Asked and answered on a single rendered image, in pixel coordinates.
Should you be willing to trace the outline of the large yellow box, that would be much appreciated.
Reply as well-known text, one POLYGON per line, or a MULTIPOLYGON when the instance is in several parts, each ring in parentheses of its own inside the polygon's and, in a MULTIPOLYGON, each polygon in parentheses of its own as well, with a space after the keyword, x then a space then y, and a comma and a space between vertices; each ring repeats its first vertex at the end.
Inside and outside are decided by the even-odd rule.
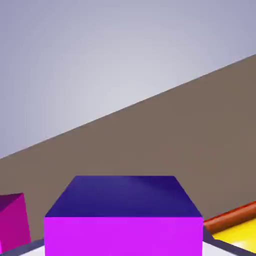
POLYGON ((256 200, 203 222, 203 242, 225 255, 256 256, 256 200))

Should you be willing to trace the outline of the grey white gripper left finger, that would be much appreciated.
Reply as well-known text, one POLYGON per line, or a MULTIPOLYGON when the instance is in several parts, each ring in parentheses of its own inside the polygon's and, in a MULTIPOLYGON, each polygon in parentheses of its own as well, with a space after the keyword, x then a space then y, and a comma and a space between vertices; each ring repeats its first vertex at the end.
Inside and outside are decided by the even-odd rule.
POLYGON ((0 256, 21 256, 25 253, 31 252, 35 249, 42 247, 42 246, 44 246, 44 238, 35 240, 33 242, 16 247, 11 250, 8 250, 8 251, 0 254, 0 256))

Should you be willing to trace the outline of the small magenta cube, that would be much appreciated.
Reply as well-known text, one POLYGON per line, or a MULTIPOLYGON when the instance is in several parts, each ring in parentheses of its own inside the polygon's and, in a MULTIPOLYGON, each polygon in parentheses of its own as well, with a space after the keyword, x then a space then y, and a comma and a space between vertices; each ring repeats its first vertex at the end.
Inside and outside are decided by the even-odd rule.
POLYGON ((0 254, 30 242, 24 194, 0 195, 0 254))

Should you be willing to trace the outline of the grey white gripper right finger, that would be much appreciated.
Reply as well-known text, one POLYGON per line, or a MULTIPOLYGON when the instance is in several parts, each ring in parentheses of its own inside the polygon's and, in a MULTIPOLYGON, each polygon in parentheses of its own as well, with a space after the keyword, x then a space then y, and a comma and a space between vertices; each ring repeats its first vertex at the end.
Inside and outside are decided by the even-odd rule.
POLYGON ((256 253, 214 239, 210 232, 203 227, 202 256, 256 256, 256 253))

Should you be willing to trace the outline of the small purple cube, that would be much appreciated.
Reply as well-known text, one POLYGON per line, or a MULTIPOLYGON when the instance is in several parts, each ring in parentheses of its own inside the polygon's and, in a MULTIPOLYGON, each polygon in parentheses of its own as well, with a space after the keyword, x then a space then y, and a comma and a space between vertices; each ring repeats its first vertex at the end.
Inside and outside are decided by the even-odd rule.
POLYGON ((44 217, 45 256, 202 256, 203 222, 174 176, 78 175, 44 217))

